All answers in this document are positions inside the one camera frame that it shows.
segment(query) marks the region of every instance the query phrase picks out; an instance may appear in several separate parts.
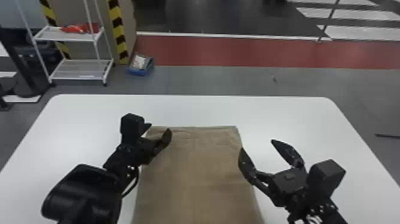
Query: cable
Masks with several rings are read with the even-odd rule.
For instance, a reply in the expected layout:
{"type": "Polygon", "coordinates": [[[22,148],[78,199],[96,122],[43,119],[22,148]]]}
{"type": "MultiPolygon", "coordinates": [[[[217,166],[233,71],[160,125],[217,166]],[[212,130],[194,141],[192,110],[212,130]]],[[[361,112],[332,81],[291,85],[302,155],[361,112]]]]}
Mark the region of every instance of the cable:
{"type": "Polygon", "coordinates": [[[139,168],[137,166],[135,166],[134,169],[135,169],[134,174],[136,176],[135,181],[134,181],[133,185],[127,191],[125,191],[125,193],[122,194],[122,198],[127,196],[136,187],[136,185],[139,182],[139,168]]]}

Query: red object on shelf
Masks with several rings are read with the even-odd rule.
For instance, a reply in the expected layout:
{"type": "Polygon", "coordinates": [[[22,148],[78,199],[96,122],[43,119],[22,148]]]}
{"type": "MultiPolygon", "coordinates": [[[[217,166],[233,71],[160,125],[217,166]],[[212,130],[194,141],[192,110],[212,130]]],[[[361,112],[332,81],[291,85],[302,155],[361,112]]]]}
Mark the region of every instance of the red object on shelf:
{"type": "Polygon", "coordinates": [[[77,25],[63,26],[60,30],[66,33],[84,33],[83,29],[77,25]]]}
{"type": "MultiPolygon", "coordinates": [[[[83,31],[85,33],[92,33],[90,31],[89,23],[84,23],[84,24],[80,25],[80,27],[83,29],[83,31]]],[[[99,32],[99,24],[98,23],[92,23],[92,27],[93,27],[93,32],[94,33],[98,33],[99,32]]]]}
{"type": "MultiPolygon", "coordinates": [[[[92,27],[93,27],[94,33],[99,32],[99,24],[98,23],[92,23],[92,27]]],[[[66,32],[66,33],[92,33],[90,31],[89,23],[63,26],[62,28],[60,28],[60,30],[62,30],[63,32],[66,32]]]]}

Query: white wire shelf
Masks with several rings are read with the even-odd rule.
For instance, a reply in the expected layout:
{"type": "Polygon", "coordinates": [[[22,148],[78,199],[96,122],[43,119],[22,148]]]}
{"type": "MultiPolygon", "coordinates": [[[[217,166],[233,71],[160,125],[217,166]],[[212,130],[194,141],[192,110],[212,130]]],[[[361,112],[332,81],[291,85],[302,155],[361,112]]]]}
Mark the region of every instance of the white wire shelf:
{"type": "Polygon", "coordinates": [[[36,41],[65,41],[65,42],[97,42],[104,33],[104,27],[98,33],[66,33],[60,30],[61,27],[45,26],[33,39],[36,41]]]}
{"type": "Polygon", "coordinates": [[[63,59],[50,79],[102,80],[107,82],[114,60],[66,60],[63,59]]]}

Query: yellow and black striped pillar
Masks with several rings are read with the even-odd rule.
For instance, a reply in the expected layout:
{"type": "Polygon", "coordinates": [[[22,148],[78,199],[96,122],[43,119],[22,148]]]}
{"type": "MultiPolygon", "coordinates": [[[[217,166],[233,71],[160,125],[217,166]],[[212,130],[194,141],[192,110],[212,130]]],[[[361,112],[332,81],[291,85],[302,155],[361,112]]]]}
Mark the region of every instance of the yellow and black striped pillar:
{"type": "MultiPolygon", "coordinates": [[[[39,0],[40,5],[42,6],[42,10],[44,15],[46,16],[47,22],[50,26],[57,26],[57,21],[55,19],[55,14],[53,9],[51,8],[48,0],[39,0]]],[[[64,54],[66,59],[71,59],[70,52],[67,48],[67,45],[63,41],[57,42],[58,49],[64,54]]]]}
{"type": "Polygon", "coordinates": [[[118,0],[107,0],[108,12],[112,24],[112,34],[117,44],[117,53],[120,57],[120,64],[128,64],[128,47],[125,40],[125,29],[122,22],[122,13],[118,0]]]}

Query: brown towel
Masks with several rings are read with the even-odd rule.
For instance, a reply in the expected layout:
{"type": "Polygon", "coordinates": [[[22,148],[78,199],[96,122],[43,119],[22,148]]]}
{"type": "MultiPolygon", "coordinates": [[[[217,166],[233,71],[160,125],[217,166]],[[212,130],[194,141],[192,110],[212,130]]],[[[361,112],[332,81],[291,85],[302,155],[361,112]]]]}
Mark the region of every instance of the brown towel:
{"type": "MultiPolygon", "coordinates": [[[[152,127],[156,138],[164,127],[152,127]]],[[[238,168],[235,127],[172,128],[171,145],[143,166],[132,224],[263,223],[238,168]]]]}

